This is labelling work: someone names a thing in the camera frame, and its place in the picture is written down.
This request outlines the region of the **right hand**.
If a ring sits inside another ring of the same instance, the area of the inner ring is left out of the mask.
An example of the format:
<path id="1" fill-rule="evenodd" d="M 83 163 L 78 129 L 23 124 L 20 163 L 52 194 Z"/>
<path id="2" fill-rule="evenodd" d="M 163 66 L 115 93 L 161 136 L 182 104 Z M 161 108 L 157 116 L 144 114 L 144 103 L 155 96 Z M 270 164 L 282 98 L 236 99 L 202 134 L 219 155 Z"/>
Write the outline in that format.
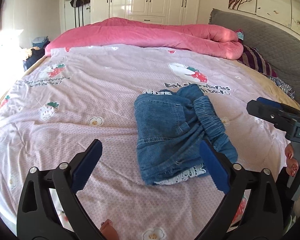
<path id="1" fill-rule="evenodd" d="M 298 161 L 294 158 L 294 150 L 292 144 L 288 144 L 285 148 L 286 156 L 286 171 L 287 173 L 294 177 L 299 169 Z"/>

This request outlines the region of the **left hand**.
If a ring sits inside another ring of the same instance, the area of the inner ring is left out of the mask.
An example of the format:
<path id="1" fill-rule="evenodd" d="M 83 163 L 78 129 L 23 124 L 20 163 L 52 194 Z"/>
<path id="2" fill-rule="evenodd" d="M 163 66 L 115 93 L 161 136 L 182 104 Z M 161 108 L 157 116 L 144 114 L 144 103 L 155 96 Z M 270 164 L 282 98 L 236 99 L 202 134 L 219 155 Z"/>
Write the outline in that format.
<path id="1" fill-rule="evenodd" d="M 110 219 L 105 220 L 100 227 L 100 232 L 106 240 L 119 240 L 119 234 L 113 227 L 113 222 Z"/>

